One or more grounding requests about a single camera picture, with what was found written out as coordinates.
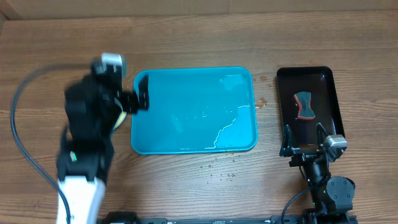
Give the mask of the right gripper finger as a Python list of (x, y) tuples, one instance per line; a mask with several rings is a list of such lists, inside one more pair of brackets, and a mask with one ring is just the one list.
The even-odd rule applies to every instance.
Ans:
[(326, 137), (328, 136), (328, 132), (326, 131), (326, 129), (323, 127), (323, 125), (321, 123), (317, 123), (316, 129), (317, 129), (318, 145), (321, 145), (324, 143)]
[(280, 147), (280, 156), (292, 156), (293, 155), (293, 135), (292, 130), (288, 124), (284, 126), (283, 140)]

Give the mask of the yellow-green plate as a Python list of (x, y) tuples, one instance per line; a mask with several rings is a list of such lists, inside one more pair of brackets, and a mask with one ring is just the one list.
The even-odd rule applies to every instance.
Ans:
[(120, 125), (123, 124), (124, 120), (127, 117), (127, 113), (125, 111), (122, 111), (113, 127), (114, 130), (118, 129), (120, 127)]

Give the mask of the red and grey sponge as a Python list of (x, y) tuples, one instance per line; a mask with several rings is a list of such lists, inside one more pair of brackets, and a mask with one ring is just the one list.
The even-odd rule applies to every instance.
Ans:
[(298, 106), (297, 119), (310, 121), (315, 119), (315, 113), (311, 107), (311, 93), (307, 91), (301, 91), (294, 95), (294, 100)]

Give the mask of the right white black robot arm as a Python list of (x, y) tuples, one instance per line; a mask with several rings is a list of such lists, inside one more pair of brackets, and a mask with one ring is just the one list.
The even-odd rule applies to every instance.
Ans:
[[(330, 163), (342, 156), (347, 141), (341, 134), (328, 134), (322, 124), (317, 124), (318, 147), (301, 149), (294, 147), (294, 135), (289, 125), (284, 126), (279, 156), (289, 157), (289, 166), (298, 167), (308, 187), (295, 195), (285, 205), (277, 223), (357, 223), (357, 217), (349, 215), (353, 209), (355, 183), (342, 176), (332, 176)], [(305, 209), (301, 216), (287, 217), (289, 206), (299, 197), (309, 193), (313, 207)]]

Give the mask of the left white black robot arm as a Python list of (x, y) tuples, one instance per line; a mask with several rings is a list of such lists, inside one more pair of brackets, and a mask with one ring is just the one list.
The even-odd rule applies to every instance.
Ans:
[(96, 223), (114, 154), (111, 135), (123, 112), (149, 108), (149, 77), (137, 91), (123, 91), (121, 79), (87, 75), (65, 90), (69, 125), (58, 154), (57, 223)]

